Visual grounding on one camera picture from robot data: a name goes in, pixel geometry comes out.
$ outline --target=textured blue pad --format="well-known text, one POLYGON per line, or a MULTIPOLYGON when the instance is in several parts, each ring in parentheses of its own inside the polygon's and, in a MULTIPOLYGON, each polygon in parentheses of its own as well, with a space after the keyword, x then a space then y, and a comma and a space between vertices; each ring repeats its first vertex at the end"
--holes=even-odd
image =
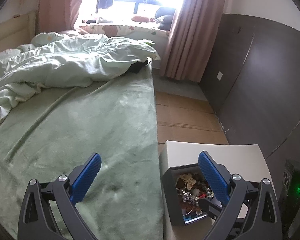
POLYGON ((230 200, 230 196, 228 192, 228 184, 225 179, 221 176, 218 169, 204 152, 199 154, 198 163, 202 174, 208 181, 217 200, 226 205, 230 200))
POLYGON ((100 168, 101 156, 96 153, 72 184, 70 201, 73 205, 83 200, 96 175, 100 171, 100 168))

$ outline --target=floor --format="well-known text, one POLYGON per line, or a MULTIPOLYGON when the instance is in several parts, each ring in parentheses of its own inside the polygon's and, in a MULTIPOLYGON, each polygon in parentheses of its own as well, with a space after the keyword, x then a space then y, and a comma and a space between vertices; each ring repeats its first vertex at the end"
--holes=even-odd
POLYGON ((167 140, 229 144, 198 84, 153 74, 159 153, 167 140))

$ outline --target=electrical outlet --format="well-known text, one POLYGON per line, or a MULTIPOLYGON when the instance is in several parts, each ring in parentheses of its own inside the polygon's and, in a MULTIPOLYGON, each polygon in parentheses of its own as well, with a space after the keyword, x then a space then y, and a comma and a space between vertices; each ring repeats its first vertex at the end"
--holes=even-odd
POLYGON ((218 75, 217 75, 217 79, 220 81, 222 78, 223 74, 219 71, 218 75))

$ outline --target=white wall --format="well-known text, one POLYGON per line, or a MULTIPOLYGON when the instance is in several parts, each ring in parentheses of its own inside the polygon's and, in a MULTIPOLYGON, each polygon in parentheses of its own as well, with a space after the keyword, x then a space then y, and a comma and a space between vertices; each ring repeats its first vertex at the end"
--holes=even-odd
POLYGON ((0 11, 0 23, 12 19, 18 14, 27 14, 38 10, 39 0, 9 0, 0 11))
POLYGON ((261 17, 300 31, 300 11, 292 0, 226 0, 223 13, 261 17))

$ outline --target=green bed sheet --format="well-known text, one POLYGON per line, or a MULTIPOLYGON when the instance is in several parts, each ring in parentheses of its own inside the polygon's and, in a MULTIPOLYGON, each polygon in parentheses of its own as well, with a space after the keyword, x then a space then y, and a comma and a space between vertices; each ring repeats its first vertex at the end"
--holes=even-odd
MULTIPOLYGON (((17 239, 30 179, 54 181, 93 153, 102 167, 76 205, 103 239, 163 239, 151 65, 87 88, 46 89, 0 124, 0 223, 17 239)), ((56 205, 61 232, 71 239, 56 205)))

